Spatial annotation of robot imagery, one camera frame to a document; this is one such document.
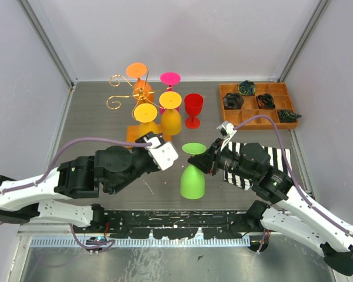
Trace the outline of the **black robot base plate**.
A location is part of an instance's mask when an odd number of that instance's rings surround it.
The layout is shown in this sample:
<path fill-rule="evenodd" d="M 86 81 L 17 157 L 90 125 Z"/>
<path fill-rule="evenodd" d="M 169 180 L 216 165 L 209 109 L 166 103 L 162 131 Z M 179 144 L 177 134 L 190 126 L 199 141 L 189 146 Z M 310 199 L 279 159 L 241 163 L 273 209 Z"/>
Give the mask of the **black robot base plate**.
<path fill-rule="evenodd" d="M 245 213 L 235 210 L 108 210 L 96 225 L 74 227 L 77 234 L 103 233 L 113 239 L 192 239 L 199 231 L 203 239 L 240 239 L 262 232 Z"/>

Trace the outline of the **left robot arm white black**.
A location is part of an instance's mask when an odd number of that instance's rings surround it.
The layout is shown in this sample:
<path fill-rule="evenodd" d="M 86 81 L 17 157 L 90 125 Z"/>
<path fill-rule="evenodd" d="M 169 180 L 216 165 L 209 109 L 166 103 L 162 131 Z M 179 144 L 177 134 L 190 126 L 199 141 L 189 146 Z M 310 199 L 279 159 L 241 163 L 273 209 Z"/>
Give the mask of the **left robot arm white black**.
<path fill-rule="evenodd" d="M 69 200 L 96 199 L 100 192 L 117 194 L 143 174 L 170 168 L 178 158 L 173 144 L 153 132 L 133 143 L 100 141 L 110 147 L 51 166 L 41 176 L 14 180 L 0 175 L 0 223 L 44 219 L 99 233 L 106 226 L 105 209 L 99 204 L 76 206 Z"/>

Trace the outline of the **magenta plastic wine glass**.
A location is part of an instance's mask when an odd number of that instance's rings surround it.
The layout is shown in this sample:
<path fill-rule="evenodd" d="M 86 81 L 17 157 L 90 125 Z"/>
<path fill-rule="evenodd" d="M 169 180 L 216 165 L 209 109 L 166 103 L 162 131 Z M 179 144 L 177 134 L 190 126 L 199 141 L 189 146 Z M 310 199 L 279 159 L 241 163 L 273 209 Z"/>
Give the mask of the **magenta plastic wine glass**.
<path fill-rule="evenodd" d="M 163 92 L 167 92 L 167 91 L 174 91 L 173 90 L 173 87 L 176 86 L 177 84 L 180 83 L 181 81 L 181 76 L 176 73 L 176 72 L 165 72 L 163 73 L 161 76 L 160 76 L 160 80 L 163 84 L 165 84 L 167 87 L 165 90 L 163 90 Z M 179 108 L 180 108 L 180 105 L 182 103 L 182 98 L 180 98 L 180 103 L 179 105 L 175 108 L 175 110 L 177 112 L 179 112 Z M 165 108 L 161 105 L 161 103 L 159 103 L 159 106 L 160 106 L 160 109 L 159 109 L 159 112 L 160 114 L 162 115 L 164 112 L 165 112 Z"/>

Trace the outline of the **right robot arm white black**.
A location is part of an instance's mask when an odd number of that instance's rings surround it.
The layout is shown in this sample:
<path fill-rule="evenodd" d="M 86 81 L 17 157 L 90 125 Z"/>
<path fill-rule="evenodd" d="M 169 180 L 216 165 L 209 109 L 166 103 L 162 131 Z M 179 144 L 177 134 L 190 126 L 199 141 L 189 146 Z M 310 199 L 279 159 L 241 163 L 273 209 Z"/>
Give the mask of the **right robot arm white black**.
<path fill-rule="evenodd" d="M 270 164 L 271 157 L 258 143 L 238 152 L 217 139 L 188 163 L 205 174 L 218 170 L 247 179 L 260 197 L 248 209 L 246 223 L 252 231 L 277 231 L 315 251 L 335 271 L 353 275 L 353 225 L 333 215 L 307 195 L 285 173 Z"/>

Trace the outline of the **gold wire wine glass rack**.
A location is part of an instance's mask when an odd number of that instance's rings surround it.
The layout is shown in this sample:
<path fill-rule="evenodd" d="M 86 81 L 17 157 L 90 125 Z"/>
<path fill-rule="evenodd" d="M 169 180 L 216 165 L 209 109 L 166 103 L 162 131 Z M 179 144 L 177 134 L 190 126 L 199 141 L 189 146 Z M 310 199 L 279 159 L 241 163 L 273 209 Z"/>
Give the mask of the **gold wire wine glass rack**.
<path fill-rule="evenodd" d="M 130 64 L 126 68 L 126 76 L 113 75 L 109 79 L 109 85 L 113 88 L 117 88 L 121 84 L 121 80 L 131 88 L 129 95 L 112 95 L 106 100 L 106 107 L 109 110 L 118 110 L 122 103 L 119 99 L 134 99 L 136 104 L 131 112 L 131 116 L 135 118 L 135 109 L 143 103 L 152 104 L 155 107 L 162 108 L 154 104 L 154 94 L 157 92 L 165 92 L 172 90 L 172 87 L 180 82 L 180 76 L 177 73 L 166 73 L 166 82 L 162 81 L 166 85 L 165 88 L 159 90 L 152 90 L 151 85 L 148 82 L 149 69 L 144 63 L 135 62 Z"/>

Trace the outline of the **green plastic wine glass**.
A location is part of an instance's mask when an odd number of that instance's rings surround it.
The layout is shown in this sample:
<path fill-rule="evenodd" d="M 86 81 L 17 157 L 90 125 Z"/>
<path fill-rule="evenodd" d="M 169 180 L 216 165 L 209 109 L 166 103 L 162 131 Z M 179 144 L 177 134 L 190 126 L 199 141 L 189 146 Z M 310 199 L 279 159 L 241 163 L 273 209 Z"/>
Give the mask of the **green plastic wine glass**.
<path fill-rule="evenodd" d="M 191 155 L 200 155 L 206 151 L 206 146 L 201 143 L 186 143 L 182 150 Z M 205 194 L 204 174 L 194 165 L 189 164 L 182 173 L 180 194 L 182 197 L 190 200 L 200 199 Z"/>

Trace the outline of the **orange plastic wine glass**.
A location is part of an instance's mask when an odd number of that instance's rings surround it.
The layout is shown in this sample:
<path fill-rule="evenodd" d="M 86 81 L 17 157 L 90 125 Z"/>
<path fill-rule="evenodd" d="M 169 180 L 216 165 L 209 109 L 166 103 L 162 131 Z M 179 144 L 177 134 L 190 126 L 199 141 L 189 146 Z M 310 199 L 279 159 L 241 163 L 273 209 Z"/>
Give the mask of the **orange plastic wine glass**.
<path fill-rule="evenodd" d="M 127 77 L 135 79 L 132 85 L 133 97 L 139 103 L 151 103 L 154 101 L 152 87 L 148 83 L 149 70 L 144 63 L 135 62 L 126 69 Z"/>

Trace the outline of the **yellow wine glass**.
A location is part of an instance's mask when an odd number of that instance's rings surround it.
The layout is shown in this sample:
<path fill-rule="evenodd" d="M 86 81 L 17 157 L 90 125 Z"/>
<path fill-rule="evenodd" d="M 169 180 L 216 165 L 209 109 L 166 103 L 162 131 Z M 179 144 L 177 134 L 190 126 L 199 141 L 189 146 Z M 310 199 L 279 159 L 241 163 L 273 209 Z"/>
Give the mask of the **yellow wine glass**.
<path fill-rule="evenodd" d="M 158 110 L 149 103 L 143 103 L 135 108 L 134 118 L 139 122 L 138 137 L 144 136 L 149 132 L 154 134 L 160 132 L 158 125 L 155 123 L 157 115 Z"/>
<path fill-rule="evenodd" d="M 181 103 L 181 95 L 174 91 L 164 92 L 159 97 L 159 104 L 164 109 L 161 115 L 161 129 L 165 135 L 174 136 L 182 130 L 182 119 L 177 110 Z"/>

